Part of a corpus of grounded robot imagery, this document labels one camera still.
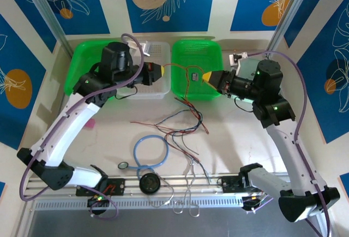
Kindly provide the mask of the white plastic basket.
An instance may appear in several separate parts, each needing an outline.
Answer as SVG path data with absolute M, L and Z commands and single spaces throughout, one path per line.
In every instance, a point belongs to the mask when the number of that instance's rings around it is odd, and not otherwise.
M 153 62 L 165 67 L 164 75 L 151 86 L 141 84 L 135 85 L 134 88 L 123 87 L 117 91 L 117 98 L 127 96 L 127 99 L 163 99 L 171 89 L 171 68 L 165 66 L 171 62 L 170 45 L 166 42 L 151 42 L 149 49 L 150 56 L 145 56 L 145 62 Z

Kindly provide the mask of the pale green tray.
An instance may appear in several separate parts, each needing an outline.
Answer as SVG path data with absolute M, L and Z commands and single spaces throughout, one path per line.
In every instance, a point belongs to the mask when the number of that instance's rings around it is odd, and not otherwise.
M 240 68 L 234 70 L 229 91 L 233 97 L 250 100 L 257 104 L 272 104 L 280 98 L 280 85 L 283 78 L 278 62 L 247 58 Z

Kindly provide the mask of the green plastic basket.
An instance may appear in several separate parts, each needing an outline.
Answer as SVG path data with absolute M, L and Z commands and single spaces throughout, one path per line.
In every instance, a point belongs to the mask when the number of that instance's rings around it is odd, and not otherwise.
M 102 50 L 110 42 L 121 42 L 121 39 L 86 40 L 75 48 L 65 79 L 65 95 L 70 96 L 79 78 L 88 73 L 94 64 L 100 62 Z
M 172 46 L 171 90 L 188 100 L 212 100 L 220 94 L 202 81 L 207 72 L 223 70 L 222 50 L 211 40 L 179 40 Z

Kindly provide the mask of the light blue tube loop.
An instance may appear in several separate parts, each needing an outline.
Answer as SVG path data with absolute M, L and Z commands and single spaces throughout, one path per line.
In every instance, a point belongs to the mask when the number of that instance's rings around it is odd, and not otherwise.
M 138 157 L 137 157 L 137 149 L 139 147 L 139 145 L 144 142 L 145 140 L 148 140 L 148 139 L 159 139 L 161 140 L 164 145 L 165 145 L 165 155 L 164 155 L 164 158 L 159 162 L 159 163 L 156 163 L 156 164 L 152 164 L 152 165 L 148 165 L 148 164 L 141 164 Z M 131 170 L 135 170 L 136 171 L 136 176 L 137 178 L 140 180 L 141 179 L 141 171 L 142 170 L 151 170 L 151 171 L 154 171 L 155 168 L 158 168 L 160 166 L 162 166 L 168 159 L 169 157 L 169 153 L 170 153 L 170 147 L 169 147 L 169 143 L 164 139 L 164 137 L 161 137 L 159 135 L 147 135 L 147 136 L 144 136 L 142 137 L 141 139 L 139 139 L 134 148 L 133 148 L 133 158 L 134 158 L 134 161 L 136 162 L 136 166 L 128 166 L 127 169 L 131 169 Z

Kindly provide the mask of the black round speaker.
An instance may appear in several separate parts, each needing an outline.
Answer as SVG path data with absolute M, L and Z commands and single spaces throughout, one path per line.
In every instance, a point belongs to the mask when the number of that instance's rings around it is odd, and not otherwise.
M 139 182 L 139 188 L 144 194 L 154 194 L 161 186 L 159 177 L 154 173 L 144 174 Z

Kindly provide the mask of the black controller box with LED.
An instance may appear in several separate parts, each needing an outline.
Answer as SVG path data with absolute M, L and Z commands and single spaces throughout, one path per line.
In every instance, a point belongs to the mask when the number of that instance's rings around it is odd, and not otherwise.
M 265 199 L 265 197 L 266 197 L 265 195 L 243 197 L 242 209 L 245 211 L 256 210 L 261 206 L 261 202 Z
M 100 195 L 94 195 L 87 200 L 88 208 L 107 208 L 110 202 Z

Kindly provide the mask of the aluminium frame post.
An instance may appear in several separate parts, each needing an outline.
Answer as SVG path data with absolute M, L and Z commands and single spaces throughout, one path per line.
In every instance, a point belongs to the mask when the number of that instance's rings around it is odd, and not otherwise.
M 289 48 L 304 27 L 319 0 L 290 0 L 274 34 L 267 46 L 267 51 L 275 51 L 285 41 Z
M 44 19 L 51 33 L 54 35 L 55 39 L 64 48 L 65 52 L 71 57 L 73 55 L 73 50 L 68 43 L 65 33 L 59 24 L 54 12 L 52 11 L 47 0 L 32 0 L 36 6 L 41 17 Z

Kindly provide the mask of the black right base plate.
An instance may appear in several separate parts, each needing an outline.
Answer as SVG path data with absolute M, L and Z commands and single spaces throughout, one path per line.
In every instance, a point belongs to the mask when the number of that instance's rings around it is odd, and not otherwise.
M 222 176 L 217 179 L 217 184 L 222 188 L 223 193 L 244 192 L 243 181 L 239 176 Z

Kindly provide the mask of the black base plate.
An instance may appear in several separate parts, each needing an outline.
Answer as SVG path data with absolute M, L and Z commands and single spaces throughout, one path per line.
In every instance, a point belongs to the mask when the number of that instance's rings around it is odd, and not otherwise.
M 124 178 L 108 178 L 106 179 L 101 186 L 96 186 L 93 188 L 104 195 L 110 195 L 110 196 L 120 196 L 124 194 L 125 190 L 125 179 Z M 76 189 L 75 195 L 77 197 L 92 197 L 96 195 L 95 192 L 83 188 L 82 186 L 79 186 Z
M 222 176 L 217 179 L 217 184 L 222 188 L 223 193 L 244 192 L 243 181 L 239 176 Z

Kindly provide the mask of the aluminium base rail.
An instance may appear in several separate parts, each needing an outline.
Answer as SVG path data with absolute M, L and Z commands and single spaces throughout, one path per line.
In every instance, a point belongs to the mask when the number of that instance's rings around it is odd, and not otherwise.
M 204 196 L 204 195 L 222 195 L 222 188 L 217 184 L 217 179 L 222 177 L 223 174 L 214 175 L 210 181 L 203 175 L 193 176 L 164 176 L 160 179 L 161 186 L 159 190 L 155 193 L 156 197 L 167 197 L 171 194 L 174 194 L 175 197 L 183 196 L 187 190 L 190 190 L 190 193 L 193 196 Z M 116 178 L 125 179 L 125 190 L 124 194 L 120 196 L 125 196 L 127 198 L 139 198 L 145 197 L 146 195 L 141 192 L 139 188 L 139 180 L 136 176 L 126 176 Z M 48 189 L 43 193 L 43 197 L 49 196 L 59 196 L 59 195 L 75 195 L 76 189 L 79 186 L 65 186 L 59 190 Z

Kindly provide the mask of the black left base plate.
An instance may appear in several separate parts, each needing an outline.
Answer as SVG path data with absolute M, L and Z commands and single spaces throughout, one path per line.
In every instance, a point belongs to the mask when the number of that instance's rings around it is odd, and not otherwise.
M 125 190 L 125 179 L 124 178 L 108 178 L 106 179 L 101 186 L 96 186 L 93 188 L 104 195 L 110 195 L 110 196 L 120 196 L 124 194 Z M 95 192 L 83 188 L 82 186 L 79 186 L 76 189 L 75 195 L 77 197 L 92 197 L 96 195 Z

